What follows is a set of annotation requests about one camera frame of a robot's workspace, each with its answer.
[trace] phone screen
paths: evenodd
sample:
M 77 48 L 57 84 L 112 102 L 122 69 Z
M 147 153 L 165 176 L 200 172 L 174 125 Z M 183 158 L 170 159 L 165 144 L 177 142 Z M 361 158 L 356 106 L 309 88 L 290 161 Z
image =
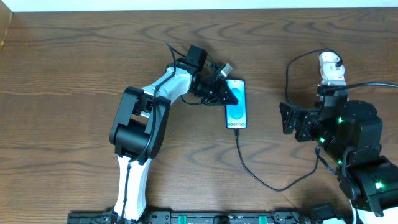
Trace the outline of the phone screen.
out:
M 237 105 L 225 105 L 227 128 L 246 128 L 246 97 L 243 80 L 227 80 L 227 85 L 238 99 Z

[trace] wooden table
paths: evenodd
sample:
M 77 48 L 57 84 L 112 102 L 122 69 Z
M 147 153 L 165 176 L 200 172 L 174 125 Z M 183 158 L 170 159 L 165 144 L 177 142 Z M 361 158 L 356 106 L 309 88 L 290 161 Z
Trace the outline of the wooden table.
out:
M 115 204 L 119 168 L 109 131 L 124 89 L 153 83 L 172 61 L 165 40 L 182 52 L 202 45 L 245 79 L 241 149 L 274 187 L 315 162 L 314 142 L 282 134 L 279 102 L 291 59 L 331 47 L 344 58 L 348 83 L 398 82 L 397 9 L 15 13 L 0 57 L 0 223 L 65 223 L 69 212 Z M 319 82 L 316 55 L 294 63 L 292 101 L 311 106 Z M 361 88 L 349 97 L 376 106 L 382 153 L 398 163 L 398 91 Z M 224 122 L 222 106 L 172 105 L 149 172 L 149 205 L 264 211 L 331 202 L 347 211 L 322 165 L 285 192 L 261 186 L 242 169 Z

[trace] wall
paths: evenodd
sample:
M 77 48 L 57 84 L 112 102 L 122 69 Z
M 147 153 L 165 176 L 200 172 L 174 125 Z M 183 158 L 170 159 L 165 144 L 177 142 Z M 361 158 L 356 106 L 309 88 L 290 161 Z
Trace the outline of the wall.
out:
M 398 7 L 398 0 L 3 0 L 13 12 Z
M 0 50 L 4 45 L 8 25 L 10 24 L 12 12 L 7 8 L 2 1 L 0 1 Z

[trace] white connector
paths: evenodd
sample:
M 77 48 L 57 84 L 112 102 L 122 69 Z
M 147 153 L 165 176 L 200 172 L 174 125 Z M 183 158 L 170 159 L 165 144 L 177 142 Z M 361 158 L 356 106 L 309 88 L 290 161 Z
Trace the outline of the white connector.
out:
M 340 61 L 339 56 L 334 52 L 323 52 L 319 56 L 319 63 L 321 65 L 321 85 L 330 86 L 345 86 L 344 79 L 345 68 L 344 65 L 336 67 L 336 63 Z

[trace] white plastic part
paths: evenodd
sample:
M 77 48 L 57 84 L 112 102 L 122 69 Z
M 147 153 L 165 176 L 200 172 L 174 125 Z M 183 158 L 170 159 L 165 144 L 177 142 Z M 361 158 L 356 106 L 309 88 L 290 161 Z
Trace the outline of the white plastic part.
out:
M 331 218 L 328 220 L 323 220 L 323 224 L 346 224 L 343 219 L 339 220 L 337 218 Z
M 336 63 L 340 61 L 337 54 L 333 52 L 323 52 L 319 55 L 319 63 L 321 65 L 322 85 L 345 86 L 344 65 L 336 67 Z
M 169 67 L 166 70 L 166 73 L 160 79 L 142 89 L 144 90 L 145 93 L 153 96 L 156 85 L 158 85 L 160 82 L 169 77 L 173 71 L 174 68 Z M 190 73 L 188 73 L 184 69 L 177 68 L 174 76 L 171 79 L 167 80 L 167 82 L 165 82 L 159 88 L 159 91 L 156 94 L 156 96 L 164 96 L 165 98 L 171 100 L 171 103 L 173 103 L 178 97 L 188 92 L 189 87 L 191 85 L 191 80 L 192 80 L 192 75 Z
M 169 77 L 174 71 L 173 67 L 169 67 L 166 73 L 150 86 L 142 88 L 145 93 L 153 96 L 155 86 Z M 179 96 L 186 94 L 191 85 L 192 75 L 186 70 L 177 68 L 174 76 L 167 80 L 159 88 L 158 96 L 164 96 L 173 103 Z M 149 114 L 141 113 L 142 116 L 149 117 Z M 127 166 L 131 158 L 127 156 L 119 157 L 120 166 L 120 181 L 119 181 L 119 195 L 118 201 L 114 206 L 114 211 L 118 216 L 122 216 L 123 200 L 124 200 L 124 186 L 126 183 Z M 129 180 L 127 183 L 127 202 L 124 209 L 124 217 L 127 220 L 138 220 L 146 207 L 145 187 L 147 184 L 148 169 L 151 159 L 148 159 L 144 165 L 139 165 L 137 161 L 131 163 Z
M 383 217 L 377 217 L 374 212 L 358 209 L 358 217 L 363 224 L 397 223 L 398 207 L 383 210 Z
M 118 216 L 122 215 L 124 200 L 124 185 L 126 183 L 127 166 L 131 158 L 127 156 L 119 157 L 120 181 L 118 201 L 114 206 L 114 211 Z M 144 165 L 139 165 L 137 161 L 131 162 L 129 180 L 127 183 L 127 202 L 124 209 L 124 217 L 127 220 L 138 220 L 144 213 L 147 201 L 145 199 L 145 188 L 147 185 L 148 168 L 151 159 Z
M 353 224 L 356 224 L 356 209 L 353 208 L 353 203 L 349 200 L 349 204 L 351 205 L 351 210 L 353 212 Z

